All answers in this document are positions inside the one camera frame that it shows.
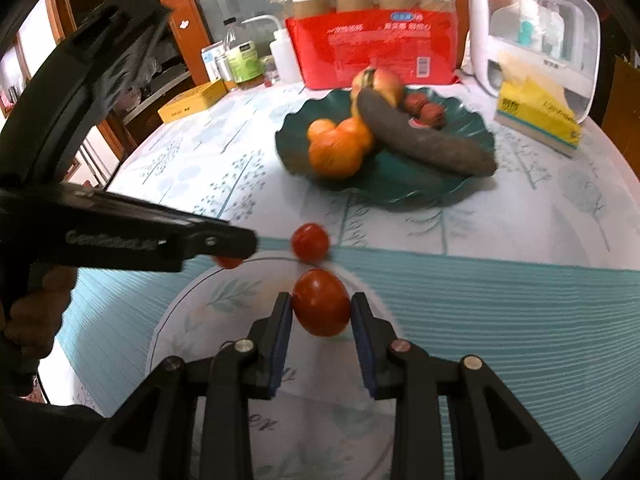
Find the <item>left hand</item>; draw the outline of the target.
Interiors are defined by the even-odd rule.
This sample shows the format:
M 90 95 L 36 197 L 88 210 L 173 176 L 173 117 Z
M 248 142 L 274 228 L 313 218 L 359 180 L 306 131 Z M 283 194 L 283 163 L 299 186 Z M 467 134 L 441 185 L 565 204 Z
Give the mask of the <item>left hand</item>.
M 1 315 L 1 333 L 17 345 L 22 356 L 44 359 L 52 351 L 77 283 L 76 268 L 57 266 L 42 280 L 41 289 L 11 307 L 10 319 Z

